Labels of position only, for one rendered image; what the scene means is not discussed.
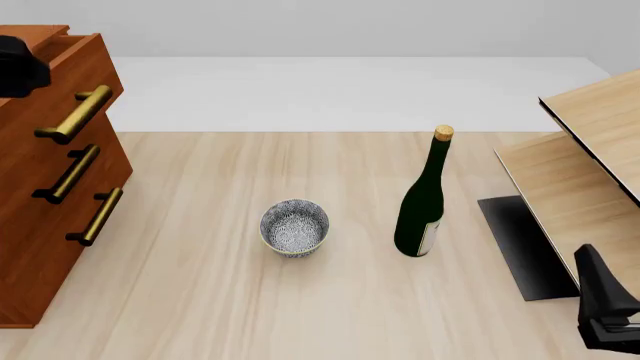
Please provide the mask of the wooden drawer with open interior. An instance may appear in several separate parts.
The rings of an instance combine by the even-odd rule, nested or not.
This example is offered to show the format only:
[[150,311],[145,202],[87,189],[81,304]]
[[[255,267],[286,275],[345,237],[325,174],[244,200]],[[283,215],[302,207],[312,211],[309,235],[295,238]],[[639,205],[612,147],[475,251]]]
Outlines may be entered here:
[[95,116],[106,114],[123,92],[100,35],[61,35],[37,56],[48,62],[51,85],[35,89],[26,98],[0,99],[0,151],[29,136],[35,137],[36,128],[57,126],[80,104],[74,98],[76,92],[91,92],[100,85],[112,89],[111,99]]

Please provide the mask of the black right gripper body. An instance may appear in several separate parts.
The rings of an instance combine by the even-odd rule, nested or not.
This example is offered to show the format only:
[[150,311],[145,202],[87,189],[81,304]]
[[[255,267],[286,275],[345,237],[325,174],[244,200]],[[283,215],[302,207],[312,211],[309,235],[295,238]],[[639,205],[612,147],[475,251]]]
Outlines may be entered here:
[[621,321],[619,324],[606,324],[580,311],[578,330],[585,347],[640,355],[640,323],[630,323],[627,319]]

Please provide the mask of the pale wooden two-tier shelf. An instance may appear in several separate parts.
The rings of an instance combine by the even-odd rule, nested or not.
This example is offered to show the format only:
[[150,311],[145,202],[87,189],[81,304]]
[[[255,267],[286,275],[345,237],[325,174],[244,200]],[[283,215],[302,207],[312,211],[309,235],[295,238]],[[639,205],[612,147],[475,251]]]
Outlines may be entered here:
[[640,298],[640,69],[539,104],[562,130],[497,158],[573,277],[590,244]]

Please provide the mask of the blue-white patterned bowl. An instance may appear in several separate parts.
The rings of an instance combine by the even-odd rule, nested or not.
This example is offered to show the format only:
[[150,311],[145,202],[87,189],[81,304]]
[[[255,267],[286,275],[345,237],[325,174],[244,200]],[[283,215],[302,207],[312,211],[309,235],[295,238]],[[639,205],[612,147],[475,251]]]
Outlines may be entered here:
[[286,258],[308,257],[325,241],[328,215],[317,203],[305,199],[280,201],[267,209],[259,223],[262,242]]

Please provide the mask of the red-brown wooden cabinet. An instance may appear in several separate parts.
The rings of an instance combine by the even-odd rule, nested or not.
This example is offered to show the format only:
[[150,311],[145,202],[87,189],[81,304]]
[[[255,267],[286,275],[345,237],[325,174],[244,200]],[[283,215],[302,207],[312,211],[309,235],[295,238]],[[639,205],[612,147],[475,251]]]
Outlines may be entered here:
[[0,328],[40,322],[119,202],[122,92],[101,35],[0,25]]

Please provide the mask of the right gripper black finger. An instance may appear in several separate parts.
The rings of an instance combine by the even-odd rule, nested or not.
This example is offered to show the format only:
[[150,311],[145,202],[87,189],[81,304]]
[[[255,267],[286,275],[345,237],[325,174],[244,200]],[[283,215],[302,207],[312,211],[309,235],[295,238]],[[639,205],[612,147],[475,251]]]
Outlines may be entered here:
[[593,245],[574,253],[580,284],[579,317],[631,317],[640,313],[640,301],[612,274]]

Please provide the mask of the wooden cabinet drawer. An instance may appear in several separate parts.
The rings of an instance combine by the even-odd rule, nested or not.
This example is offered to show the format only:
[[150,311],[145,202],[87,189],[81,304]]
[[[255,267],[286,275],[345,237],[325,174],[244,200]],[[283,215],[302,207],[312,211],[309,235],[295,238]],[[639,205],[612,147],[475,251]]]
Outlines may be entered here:
[[132,167],[104,113],[68,145],[33,136],[0,151],[0,267],[33,263],[41,254],[77,248],[103,203],[96,194],[121,188]]
[[84,251],[67,233],[81,233],[101,205],[96,193],[122,188],[132,166],[122,149],[102,149],[59,205],[33,198],[51,188],[72,161],[53,172],[0,189],[0,329],[36,326]]

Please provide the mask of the dark green wine bottle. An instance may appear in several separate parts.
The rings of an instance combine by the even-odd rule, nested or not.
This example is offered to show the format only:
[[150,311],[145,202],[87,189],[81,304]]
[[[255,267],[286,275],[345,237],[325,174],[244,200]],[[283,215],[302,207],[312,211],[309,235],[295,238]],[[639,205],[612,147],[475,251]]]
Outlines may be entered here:
[[406,256],[422,257],[434,245],[444,214],[442,171],[450,143],[450,137],[434,135],[425,167],[401,202],[394,244]]

